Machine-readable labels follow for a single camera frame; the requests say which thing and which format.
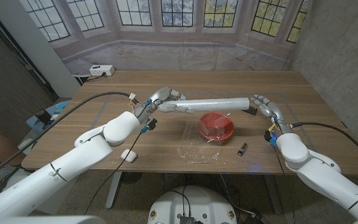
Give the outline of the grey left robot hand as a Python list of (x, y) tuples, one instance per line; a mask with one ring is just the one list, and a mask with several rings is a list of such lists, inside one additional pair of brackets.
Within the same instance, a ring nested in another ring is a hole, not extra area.
[(151, 120), (151, 114), (156, 110), (162, 112), (184, 112), (193, 113), (190, 107), (180, 106), (178, 101), (187, 100), (187, 97), (169, 87), (163, 87), (146, 99), (145, 103), (137, 104), (133, 114), (140, 124)]

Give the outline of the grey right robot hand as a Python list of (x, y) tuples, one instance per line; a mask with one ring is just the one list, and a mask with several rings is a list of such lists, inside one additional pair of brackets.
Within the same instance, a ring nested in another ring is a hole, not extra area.
[(276, 128), (283, 134), (293, 133), (290, 125), (287, 123), (281, 109), (268, 98), (262, 95), (254, 95), (250, 98), (251, 102), (259, 107), (260, 112), (270, 118), (272, 123), (276, 125)]

